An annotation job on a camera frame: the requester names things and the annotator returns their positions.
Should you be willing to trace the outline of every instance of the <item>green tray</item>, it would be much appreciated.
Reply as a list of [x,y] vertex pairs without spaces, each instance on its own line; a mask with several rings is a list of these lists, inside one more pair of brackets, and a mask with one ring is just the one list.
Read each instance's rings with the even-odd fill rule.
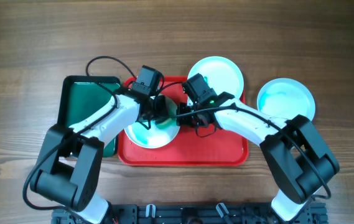
[[[111,95],[93,81],[102,83],[110,90],[120,87],[120,80],[116,77],[66,77],[63,81],[58,124],[69,127],[88,118],[109,102]],[[117,137],[105,147],[103,157],[113,156],[116,149]]]

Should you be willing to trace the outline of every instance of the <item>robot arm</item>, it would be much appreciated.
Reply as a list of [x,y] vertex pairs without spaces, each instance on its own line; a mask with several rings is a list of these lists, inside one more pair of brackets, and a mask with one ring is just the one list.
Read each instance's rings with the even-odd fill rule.
[[[124,89],[116,95],[118,105],[110,115],[82,133],[80,138],[71,144],[57,150],[40,166],[30,182],[32,191],[65,205],[91,223],[113,223],[106,219],[106,217],[112,217],[109,214],[112,211],[111,204],[95,192],[101,157],[104,147],[120,131],[137,121],[147,110],[145,100],[153,95],[153,89],[157,88],[160,76],[156,75],[157,71],[147,67],[144,67],[143,71],[150,71],[146,73],[147,76],[144,72],[138,76],[141,81],[144,79],[143,82],[137,80],[133,83],[133,90]],[[190,78],[182,86],[190,99],[199,105],[199,109],[233,105],[227,110],[208,110],[200,113],[201,119],[207,119],[207,123],[214,123],[218,128],[238,133],[260,146],[272,176],[281,189],[272,201],[272,207],[283,220],[292,220],[310,196],[322,185],[302,157],[292,156],[291,144],[277,129],[242,110],[271,121],[296,139],[299,144],[304,145],[305,153],[319,170],[324,181],[328,182],[338,172],[337,160],[313,124],[305,117],[297,116],[292,121],[287,121],[284,118],[262,114],[227,93],[215,94],[200,74]],[[73,132],[79,132],[104,115],[113,104],[112,98],[96,113],[80,123],[73,124],[71,128],[57,125],[50,128],[44,139],[39,159],[67,136]],[[67,157],[72,151],[78,156],[74,168],[58,161],[59,156]]]

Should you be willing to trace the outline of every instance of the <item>white plate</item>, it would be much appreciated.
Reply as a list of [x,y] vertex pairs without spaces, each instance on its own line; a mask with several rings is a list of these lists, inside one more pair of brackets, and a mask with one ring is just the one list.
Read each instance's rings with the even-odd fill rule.
[[[177,105],[168,97],[165,98],[169,114],[175,115]],[[177,126],[175,118],[169,118],[161,124],[151,121],[151,128],[147,130],[138,122],[125,128],[127,137],[138,146],[155,149],[170,143],[178,134],[179,126]]]
[[200,73],[216,94],[228,92],[239,99],[245,83],[238,66],[225,57],[211,56],[198,61],[189,71],[188,78]]
[[303,84],[290,78],[277,78],[265,84],[257,97],[257,108],[264,114],[293,119],[298,114],[313,120],[315,100]]

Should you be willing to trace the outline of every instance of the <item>teal residue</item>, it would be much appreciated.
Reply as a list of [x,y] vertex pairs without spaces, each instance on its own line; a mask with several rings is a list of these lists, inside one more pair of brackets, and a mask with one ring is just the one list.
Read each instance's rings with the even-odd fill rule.
[[[119,88],[115,83],[103,83],[110,90]],[[102,106],[107,104],[111,95],[96,85],[95,83],[76,82],[70,87],[70,96],[68,101],[68,110],[66,114],[66,127],[78,123]],[[109,157],[114,154],[114,140],[112,140],[104,149],[103,157]]]
[[142,144],[147,145],[147,132],[151,131],[151,130],[147,130],[146,128],[144,128],[144,126],[142,125],[134,125],[134,134],[135,134],[135,138],[141,142]]
[[264,105],[265,105],[265,103],[266,103],[266,99],[268,99],[269,97],[271,97],[271,96],[277,96],[277,95],[284,95],[284,96],[286,96],[287,95],[287,93],[285,93],[285,92],[282,92],[282,91],[280,91],[280,92],[277,92],[277,93],[273,93],[273,94],[269,94],[269,93],[267,93],[267,92],[264,92],[263,93],[263,95],[261,96],[261,98],[259,99],[259,110],[260,111],[262,111],[263,110],[263,107],[264,107]]
[[159,124],[156,124],[156,127],[159,129],[166,129],[169,126],[176,125],[176,119],[175,118],[169,118]]

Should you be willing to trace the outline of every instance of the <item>wood grain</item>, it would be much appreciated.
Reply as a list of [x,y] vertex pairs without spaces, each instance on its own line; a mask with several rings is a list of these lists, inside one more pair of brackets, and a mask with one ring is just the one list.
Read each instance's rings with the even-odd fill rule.
[[[56,122],[62,81],[89,59],[112,55],[186,75],[220,55],[245,74],[247,102],[277,77],[312,92],[314,123],[340,162],[327,201],[331,223],[354,223],[354,1],[0,1],[0,223],[49,223],[21,197],[46,130]],[[95,75],[125,80],[123,67]],[[102,164],[100,193],[113,203],[269,201],[277,192],[260,150],[239,167]],[[51,204],[29,194],[32,201]]]

